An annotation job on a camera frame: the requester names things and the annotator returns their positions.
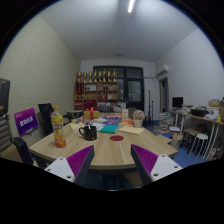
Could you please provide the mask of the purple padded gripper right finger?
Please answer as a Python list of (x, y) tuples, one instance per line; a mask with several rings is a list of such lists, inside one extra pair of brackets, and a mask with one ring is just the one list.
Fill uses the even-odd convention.
[(131, 156), (144, 185), (164, 178), (182, 169), (165, 154), (156, 155), (140, 146), (131, 145)]

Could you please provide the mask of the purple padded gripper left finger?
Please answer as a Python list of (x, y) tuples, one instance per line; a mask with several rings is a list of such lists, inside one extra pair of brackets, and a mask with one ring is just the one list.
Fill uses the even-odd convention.
[(46, 168), (46, 171), (83, 186), (94, 155), (94, 146), (90, 145), (68, 158), (59, 157)]

